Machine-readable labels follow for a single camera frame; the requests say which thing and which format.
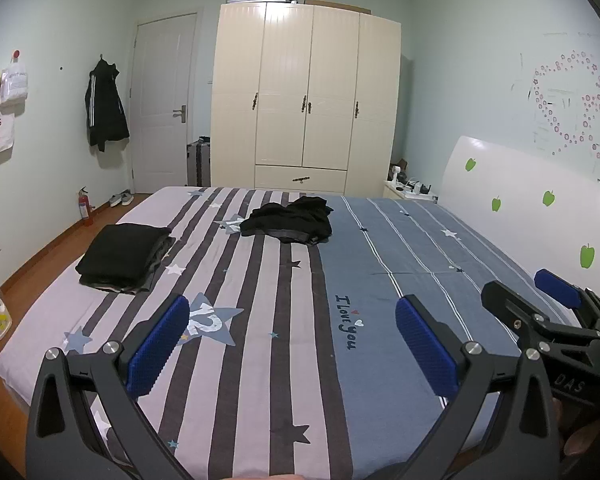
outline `wardrobe door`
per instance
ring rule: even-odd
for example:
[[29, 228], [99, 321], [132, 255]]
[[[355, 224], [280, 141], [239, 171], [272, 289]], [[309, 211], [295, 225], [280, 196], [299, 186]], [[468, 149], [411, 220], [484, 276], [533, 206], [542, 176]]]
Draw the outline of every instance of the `wardrobe door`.
[[360, 14], [315, 7], [302, 165], [346, 170], [356, 95]]
[[211, 184], [253, 187], [266, 4], [223, 5], [211, 90]]
[[267, 4], [256, 164], [301, 166], [314, 7]]
[[400, 23], [360, 14], [346, 195], [382, 196], [394, 142], [399, 78]]

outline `door handle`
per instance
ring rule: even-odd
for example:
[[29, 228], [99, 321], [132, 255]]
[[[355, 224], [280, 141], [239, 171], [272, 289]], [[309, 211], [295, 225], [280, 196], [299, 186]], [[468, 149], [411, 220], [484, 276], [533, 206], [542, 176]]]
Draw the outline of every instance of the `door handle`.
[[174, 110], [173, 116], [175, 117], [176, 115], [180, 115], [180, 119], [182, 120], [182, 122], [186, 123], [187, 122], [187, 105], [182, 105], [182, 108], [180, 110]]

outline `white nightstand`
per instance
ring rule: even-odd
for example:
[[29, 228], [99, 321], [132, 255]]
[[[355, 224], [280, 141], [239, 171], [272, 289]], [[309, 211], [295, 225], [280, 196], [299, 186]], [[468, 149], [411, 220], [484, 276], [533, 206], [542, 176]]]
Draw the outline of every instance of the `white nightstand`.
[[395, 189], [394, 183], [390, 180], [384, 182], [384, 191], [382, 193], [384, 198], [393, 198], [400, 200], [424, 200], [425, 202], [438, 202], [438, 197], [433, 194], [423, 195], [412, 193], [406, 190], [398, 191]]

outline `white headboard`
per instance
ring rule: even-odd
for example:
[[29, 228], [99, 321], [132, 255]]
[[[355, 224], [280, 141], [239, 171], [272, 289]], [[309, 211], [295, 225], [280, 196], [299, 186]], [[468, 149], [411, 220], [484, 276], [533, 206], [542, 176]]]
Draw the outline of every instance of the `white headboard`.
[[529, 275], [545, 267], [600, 296], [599, 182], [462, 136], [446, 165], [439, 202]]

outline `wardrobe drawer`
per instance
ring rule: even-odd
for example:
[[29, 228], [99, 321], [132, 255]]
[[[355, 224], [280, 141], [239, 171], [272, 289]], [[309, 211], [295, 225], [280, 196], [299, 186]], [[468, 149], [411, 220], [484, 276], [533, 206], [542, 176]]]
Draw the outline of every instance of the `wardrobe drawer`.
[[343, 193], [346, 171], [256, 165], [256, 187]]

